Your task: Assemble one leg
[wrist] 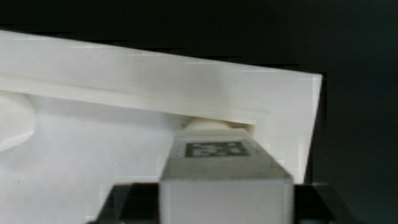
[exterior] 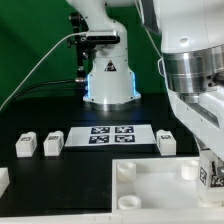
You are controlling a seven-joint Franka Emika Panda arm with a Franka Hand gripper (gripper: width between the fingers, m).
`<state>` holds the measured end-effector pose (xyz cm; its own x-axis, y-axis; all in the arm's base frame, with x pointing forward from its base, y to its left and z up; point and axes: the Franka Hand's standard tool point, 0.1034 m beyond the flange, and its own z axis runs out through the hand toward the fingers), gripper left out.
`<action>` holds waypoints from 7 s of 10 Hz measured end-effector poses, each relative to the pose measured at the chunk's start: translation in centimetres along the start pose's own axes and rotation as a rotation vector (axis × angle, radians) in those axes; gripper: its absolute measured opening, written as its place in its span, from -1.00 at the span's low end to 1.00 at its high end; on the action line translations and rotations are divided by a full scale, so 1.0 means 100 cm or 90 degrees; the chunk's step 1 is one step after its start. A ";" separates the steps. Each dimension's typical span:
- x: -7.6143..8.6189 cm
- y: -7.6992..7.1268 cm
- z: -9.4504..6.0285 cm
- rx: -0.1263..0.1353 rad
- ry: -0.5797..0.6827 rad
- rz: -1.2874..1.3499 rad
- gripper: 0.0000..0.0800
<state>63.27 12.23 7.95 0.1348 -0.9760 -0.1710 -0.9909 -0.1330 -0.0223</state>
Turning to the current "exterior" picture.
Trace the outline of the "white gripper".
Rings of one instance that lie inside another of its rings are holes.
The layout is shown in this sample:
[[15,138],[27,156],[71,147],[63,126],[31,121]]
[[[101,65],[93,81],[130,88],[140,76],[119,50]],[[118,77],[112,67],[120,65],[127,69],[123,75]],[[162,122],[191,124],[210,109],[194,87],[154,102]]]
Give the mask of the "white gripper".
[[174,115],[220,159],[224,160],[224,87],[199,95],[199,111],[168,90]]

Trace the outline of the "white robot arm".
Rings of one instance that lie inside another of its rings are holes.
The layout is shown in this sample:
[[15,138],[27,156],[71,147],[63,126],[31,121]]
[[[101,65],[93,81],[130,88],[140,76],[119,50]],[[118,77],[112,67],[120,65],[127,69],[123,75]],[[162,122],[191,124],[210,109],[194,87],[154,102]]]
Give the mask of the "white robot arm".
[[105,8],[140,4],[143,24],[162,35],[158,62],[175,116],[224,160],[224,0],[66,0],[94,43],[84,100],[102,108],[140,98],[128,66],[127,31]]

